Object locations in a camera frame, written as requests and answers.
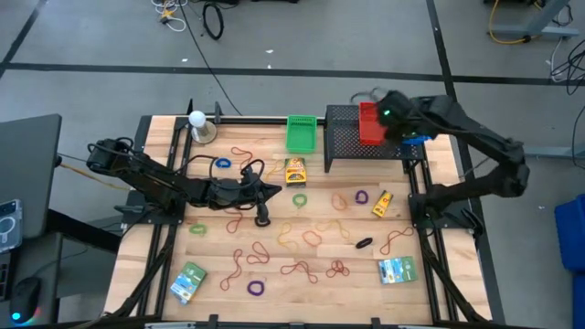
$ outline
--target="rubber band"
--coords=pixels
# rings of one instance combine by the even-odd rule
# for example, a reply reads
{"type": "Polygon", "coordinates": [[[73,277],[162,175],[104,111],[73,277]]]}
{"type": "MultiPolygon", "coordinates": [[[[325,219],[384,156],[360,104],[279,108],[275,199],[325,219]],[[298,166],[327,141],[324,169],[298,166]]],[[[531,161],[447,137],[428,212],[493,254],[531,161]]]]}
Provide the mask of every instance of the rubber band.
{"type": "Polygon", "coordinates": [[[272,175],[272,173],[276,173],[276,172],[280,172],[282,169],[284,169],[285,165],[284,165],[284,161],[283,160],[277,160],[276,163],[274,163],[274,168],[272,168],[272,170],[266,174],[266,176],[264,176],[264,181],[268,182],[268,178],[272,175]],[[276,170],[276,167],[278,166],[278,163],[282,162],[282,168],[276,170]]]}
{"type": "Polygon", "coordinates": [[[216,167],[217,168],[230,168],[231,161],[228,158],[219,158],[216,160],[216,167]]]}
{"type": "Polygon", "coordinates": [[[331,227],[331,226],[332,226],[334,223],[335,223],[335,224],[337,224],[337,226],[339,227],[339,235],[341,235],[341,237],[342,237],[343,239],[349,239],[349,237],[350,237],[350,235],[351,235],[351,234],[350,234],[350,232],[349,232],[347,229],[345,229],[345,228],[343,227],[343,225],[341,225],[341,222],[339,221],[339,219],[331,219],[331,220],[329,220],[329,221],[328,221],[328,222],[326,222],[326,223],[318,223],[318,224],[316,225],[316,228],[317,228],[317,230],[318,230],[319,232],[325,232],[325,231],[327,231],[327,230],[328,230],[328,229],[329,229],[329,228],[330,228],[330,227],[331,227]]]}
{"type": "Polygon", "coordinates": [[[254,252],[256,252],[257,254],[259,254],[262,257],[266,257],[266,260],[261,260],[260,257],[256,256],[256,255],[248,255],[248,257],[246,257],[246,261],[248,262],[248,264],[266,264],[270,259],[271,259],[271,255],[268,253],[268,251],[266,250],[266,248],[264,248],[264,245],[262,245],[261,242],[256,241],[254,243],[252,243],[252,250],[254,250],[254,252]],[[256,250],[256,246],[260,246],[260,248],[262,248],[264,251],[257,251],[256,250]]]}
{"type": "Polygon", "coordinates": [[[357,249],[365,248],[365,247],[369,246],[370,244],[372,244],[372,242],[374,242],[374,240],[372,238],[365,238],[356,244],[356,248],[357,249]]]}
{"type": "Polygon", "coordinates": [[[301,260],[298,263],[293,264],[293,265],[282,266],[281,267],[281,274],[289,275],[289,274],[293,273],[294,270],[297,269],[297,267],[300,267],[301,269],[303,269],[307,273],[307,278],[309,279],[310,283],[315,284],[315,283],[319,282],[319,278],[316,275],[311,274],[311,272],[309,271],[309,264],[307,264],[307,262],[304,260],[301,260]],[[285,272],[285,268],[291,268],[291,270],[285,272]]]}
{"type": "Polygon", "coordinates": [[[340,195],[337,193],[333,193],[331,195],[331,206],[333,206],[333,208],[335,210],[346,210],[347,209],[347,201],[340,195]],[[337,196],[339,198],[339,203],[342,205],[341,207],[336,207],[335,206],[335,196],[337,196]]]}
{"type": "Polygon", "coordinates": [[[349,269],[344,266],[344,263],[341,260],[334,260],[331,263],[331,269],[327,270],[325,275],[327,278],[333,278],[337,273],[341,273],[343,276],[349,275],[349,269]]]}
{"type": "Polygon", "coordinates": [[[239,210],[236,210],[236,212],[229,212],[227,209],[223,209],[223,211],[224,211],[226,214],[230,214],[230,215],[239,215],[239,218],[238,218],[238,219],[231,220],[230,222],[228,222],[228,224],[226,224],[226,231],[227,231],[229,234],[234,234],[234,233],[236,233],[236,232],[238,231],[238,226],[239,226],[239,223],[240,223],[240,221],[241,221],[242,219],[244,219],[244,214],[242,214],[242,213],[241,213],[241,211],[239,211],[239,210]],[[232,229],[230,229],[230,227],[231,227],[231,226],[233,226],[232,224],[234,224],[234,223],[236,224],[236,227],[235,227],[235,228],[232,230],[232,229]]]}
{"type": "Polygon", "coordinates": [[[304,242],[306,242],[306,243],[307,243],[309,246],[311,246],[311,247],[317,247],[317,246],[319,246],[320,244],[322,244],[322,243],[323,243],[323,238],[321,238],[321,236],[320,236],[320,235],[318,235],[317,233],[315,233],[314,231],[305,231],[305,232],[303,233],[303,240],[304,240],[304,242]],[[316,236],[317,238],[319,238],[319,242],[318,242],[318,243],[316,243],[316,244],[309,242],[309,240],[308,240],[308,239],[307,239],[307,237],[305,236],[307,233],[311,233],[311,234],[313,234],[314,236],[316,236]]]}
{"type": "Polygon", "coordinates": [[[241,170],[245,165],[249,164],[250,163],[250,160],[252,159],[252,157],[254,157],[254,154],[252,152],[246,151],[246,150],[242,150],[242,149],[240,149],[237,146],[234,146],[234,147],[231,148],[231,153],[232,154],[235,154],[235,155],[244,155],[244,154],[249,154],[250,155],[250,157],[248,159],[245,159],[244,161],[241,162],[241,164],[239,164],[239,170],[241,170]]]}
{"type": "Polygon", "coordinates": [[[250,281],[250,283],[248,283],[248,292],[250,293],[250,295],[253,296],[261,296],[264,293],[264,282],[262,281],[250,281]],[[252,286],[258,284],[260,286],[260,291],[259,292],[255,292],[254,290],[252,290],[252,286]]]}
{"type": "Polygon", "coordinates": [[[393,239],[399,237],[399,236],[405,236],[405,237],[411,237],[414,234],[414,229],[411,227],[407,227],[404,228],[403,231],[399,231],[399,230],[393,230],[390,233],[388,233],[388,242],[386,242],[386,244],[384,246],[382,246],[382,248],[380,248],[380,253],[382,255],[389,255],[390,254],[390,242],[392,242],[393,239]],[[392,233],[398,233],[397,235],[395,235],[394,237],[390,237],[392,235],[392,233]],[[385,252],[383,249],[385,247],[388,247],[388,252],[385,252]]]}
{"type": "Polygon", "coordinates": [[[367,201],[369,200],[369,197],[367,195],[367,192],[364,190],[359,190],[356,193],[356,203],[359,205],[365,205],[367,203],[367,201]]]}
{"type": "Polygon", "coordinates": [[[226,279],[222,280],[219,283],[219,288],[221,288],[222,291],[226,292],[227,290],[229,290],[229,280],[230,279],[236,279],[241,275],[241,266],[239,265],[238,260],[243,253],[244,252],[241,249],[234,250],[233,259],[234,259],[234,262],[236,263],[236,270],[233,273],[231,273],[226,279]]]}
{"type": "Polygon", "coordinates": [[[296,252],[299,249],[299,244],[296,241],[291,241],[291,240],[282,241],[282,236],[291,233],[292,230],[293,230],[293,225],[291,225],[291,223],[289,223],[289,222],[282,223],[281,234],[278,235],[278,238],[276,238],[276,241],[278,242],[279,245],[281,245],[282,247],[285,247],[289,251],[296,252]],[[288,244],[293,244],[294,250],[290,249],[287,246],[288,244]]]}
{"type": "Polygon", "coordinates": [[[205,226],[204,224],[191,225],[191,227],[189,228],[189,232],[191,232],[192,234],[200,235],[201,237],[205,237],[205,235],[207,234],[207,226],[205,226]]]}
{"type": "Polygon", "coordinates": [[[302,208],[304,205],[307,204],[307,196],[303,193],[296,194],[292,197],[292,202],[297,207],[297,209],[302,208]]]}

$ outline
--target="blue object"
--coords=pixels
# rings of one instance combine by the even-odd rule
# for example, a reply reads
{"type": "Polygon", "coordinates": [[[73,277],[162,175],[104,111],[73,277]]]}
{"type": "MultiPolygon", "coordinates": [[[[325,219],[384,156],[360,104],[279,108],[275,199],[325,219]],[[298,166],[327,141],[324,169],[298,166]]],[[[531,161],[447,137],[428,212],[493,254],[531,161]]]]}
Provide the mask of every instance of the blue object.
{"type": "Polygon", "coordinates": [[[427,142],[431,138],[429,136],[417,136],[414,138],[405,139],[402,141],[403,144],[406,145],[420,145],[422,143],[427,142]]]}
{"type": "Polygon", "coordinates": [[[216,160],[216,167],[217,168],[230,168],[231,161],[228,158],[219,158],[216,160]]]}
{"type": "Polygon", "coordinates": [[[585,273],[573,277],[573,328],[585,328],[585,273]]]}
{"type": "Polygon", "coordinates": [[[585,195],[555,208],[560,257],[565,269],[585,271],[585,195]]]}

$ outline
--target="blue bin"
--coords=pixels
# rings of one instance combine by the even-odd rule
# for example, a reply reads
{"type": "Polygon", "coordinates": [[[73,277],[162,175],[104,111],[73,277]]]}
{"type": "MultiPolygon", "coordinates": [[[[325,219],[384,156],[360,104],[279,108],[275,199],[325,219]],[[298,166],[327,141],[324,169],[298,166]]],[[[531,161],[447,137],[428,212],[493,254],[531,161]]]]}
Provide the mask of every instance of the blue bin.
{"type": "Polygon", "coordinates": [[[555,208],[558,244],[569,271],[585,271],[585,195],[555,208]]]}
{"type": "Polygon", "coordinates": [[[573,277],[573,328],[585,329],[585,274],[573,277]]]}

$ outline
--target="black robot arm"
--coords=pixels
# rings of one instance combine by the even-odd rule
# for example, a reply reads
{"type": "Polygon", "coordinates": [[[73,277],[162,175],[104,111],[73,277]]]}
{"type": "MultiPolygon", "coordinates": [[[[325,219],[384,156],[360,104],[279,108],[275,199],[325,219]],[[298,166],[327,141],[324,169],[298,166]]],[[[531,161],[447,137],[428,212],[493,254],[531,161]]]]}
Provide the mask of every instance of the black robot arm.
{"type": "Polygon", "coordinates": [[[280,186],[264,184],[260,175],[252,171],[251,165],[264,163],[254,160],[242,170],[241,181],[217,179],[211,176],[214,157],[209,167],[209,178],[187,178],[147,154],[135,152],[125,139],[105,139],[90,144],[87,166],[91,171],[122,179],[144,195],[146,201],[173,214],[177,203],[186,201],[193,207],[208,207],[213,210],[242,206],[257,207],[256,224],[270,224],[265,202],[282,190],[280,186]]]}
{"type": "Polygon", "coordinates": [[[402,143],[420,135],[435,138],[439,133],[447,133],[498,163],[483,177],[453,186],[433,185],[425,195],[418,195],[411,201],[416,212],[438,215],[455,201],[487,195],[522,196],[527,188],[530,171],[522,143],[506,139],[471,119],[449,96],[409,99],[398,91],[390,91],[378,103],[378,118],[380,124],[388,127],[386,139],[391,143],[402,143]]]}

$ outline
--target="purple rubber band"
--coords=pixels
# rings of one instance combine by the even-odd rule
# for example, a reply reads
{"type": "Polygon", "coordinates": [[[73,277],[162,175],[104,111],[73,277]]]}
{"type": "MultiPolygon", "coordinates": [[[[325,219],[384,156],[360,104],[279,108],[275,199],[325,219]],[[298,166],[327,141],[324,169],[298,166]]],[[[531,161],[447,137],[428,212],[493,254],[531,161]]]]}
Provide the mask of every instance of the purple rubber band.
{"type": "Polygon", "coordinates": [[[260,295],[262,295],[264,293],[264,282],[262,282],[262,281],[251,281],[250,283],[248,283],[248,292],[251,295],[254,295],[254,296],[260,296],[260,295]],[[260,285],[260,291],[259,292],[255,292],[255,291],[252,290],[252,286],[254,284],[260,285]]]}
{"type": "Polygon", "coordinates": [[[364,190],[359,190],[356,193],[356,203],[360,204],[360,205],[365,205],[367,203],[367,201],[369,200],[369,197],[367,196],[367,192],[364,190]],[[363,195],[366,199],[365,200],[360,200],[359,196],[363,195]]]}

